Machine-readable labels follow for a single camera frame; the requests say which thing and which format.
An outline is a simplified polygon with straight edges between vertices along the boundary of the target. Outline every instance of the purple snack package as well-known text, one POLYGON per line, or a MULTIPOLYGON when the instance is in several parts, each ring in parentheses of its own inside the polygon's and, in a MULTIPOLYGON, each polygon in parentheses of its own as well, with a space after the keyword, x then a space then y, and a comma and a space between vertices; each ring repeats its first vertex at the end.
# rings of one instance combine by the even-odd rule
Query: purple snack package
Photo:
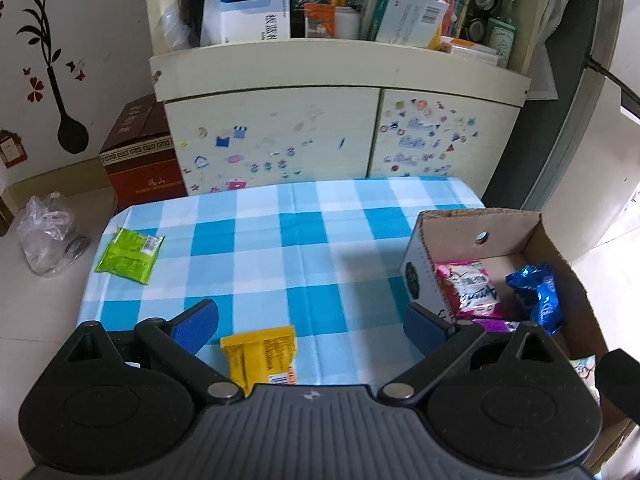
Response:
POLYGON ((486 317, 473 320, 487 332, 515 332, 519 323, 517 321, 505 321, 503 319, 489 319, 486 317))

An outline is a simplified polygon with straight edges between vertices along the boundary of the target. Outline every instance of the checkered tablecloth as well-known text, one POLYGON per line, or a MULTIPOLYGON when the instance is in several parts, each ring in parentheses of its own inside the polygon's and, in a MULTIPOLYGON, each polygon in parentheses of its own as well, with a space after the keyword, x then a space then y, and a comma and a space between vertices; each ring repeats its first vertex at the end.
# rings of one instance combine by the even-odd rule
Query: checkered tablecloth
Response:
POLYGON ((111 219, 94 268, 119 226, 163 235, 150 283, 92 272, 78 323, 128 330, 213 298, 220 324, 198 356, 220 372, 221 337, 292 324, 298 383, 376 387, 421 358, 402 330, 399 272, 418 213, 469 207, 483 206, 447 177, 279 184, 134 206, 111 219))

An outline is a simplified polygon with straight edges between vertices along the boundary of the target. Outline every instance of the blue snack package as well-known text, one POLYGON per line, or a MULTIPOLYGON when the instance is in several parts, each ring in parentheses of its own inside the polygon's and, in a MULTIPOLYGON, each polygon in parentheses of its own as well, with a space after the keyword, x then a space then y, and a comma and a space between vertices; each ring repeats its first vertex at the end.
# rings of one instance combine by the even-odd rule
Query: blue snack package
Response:
POLYGON ((555 334, 562 323, 562 310, 551 266, 546 263, 540 268, 524 266, 509 274, 506 282, 516 290, 529 320, 543 326, 549 335, 555 334))

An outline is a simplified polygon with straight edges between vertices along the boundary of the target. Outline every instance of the green bottle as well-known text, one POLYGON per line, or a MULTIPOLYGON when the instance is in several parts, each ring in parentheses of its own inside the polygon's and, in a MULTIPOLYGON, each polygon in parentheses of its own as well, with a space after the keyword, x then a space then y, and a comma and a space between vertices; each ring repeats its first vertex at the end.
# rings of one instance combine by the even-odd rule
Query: green bottle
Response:
POLYGON ((486 44, 498 52, 498 66, 506 67, 511 57, 516 26, 513 23, 513 1, 498 0, 491 12, 486 32, 486 44))

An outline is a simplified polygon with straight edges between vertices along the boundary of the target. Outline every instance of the silver screw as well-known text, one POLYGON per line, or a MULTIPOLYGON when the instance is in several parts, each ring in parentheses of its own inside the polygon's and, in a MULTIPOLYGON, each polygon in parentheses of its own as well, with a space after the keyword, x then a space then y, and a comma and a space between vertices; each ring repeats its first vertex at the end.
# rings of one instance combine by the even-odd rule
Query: silver screw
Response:
POLYGON ((217 399, 230 399, 238 393, 238 390, 239 388, 235 384, 224 381, 210 384, 207 387, 207 393, 217 399))
POLYGON ((414 396, 414 388, 405 383, 389 383, 382 388, 382 393, 391 399, 408 399, 414 396))

